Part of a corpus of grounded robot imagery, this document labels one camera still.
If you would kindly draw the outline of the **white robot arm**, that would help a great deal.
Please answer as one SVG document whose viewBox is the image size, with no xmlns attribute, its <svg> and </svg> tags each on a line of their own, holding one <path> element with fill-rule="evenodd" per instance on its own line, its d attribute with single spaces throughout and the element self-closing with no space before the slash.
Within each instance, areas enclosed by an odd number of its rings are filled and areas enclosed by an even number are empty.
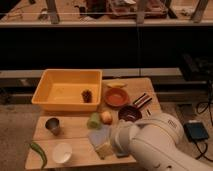
<svg viewBox="0 0 213 171">
<path fill-rule="evenodd" d="M 137 120 L 127 116 L 99 133 L 96 147 L 108 143 L 117 156 L 131 155 L 148 171 L 213 171 L 177 148 L 183 134 L 180 121 L 167 113 Z"/>
</svg>

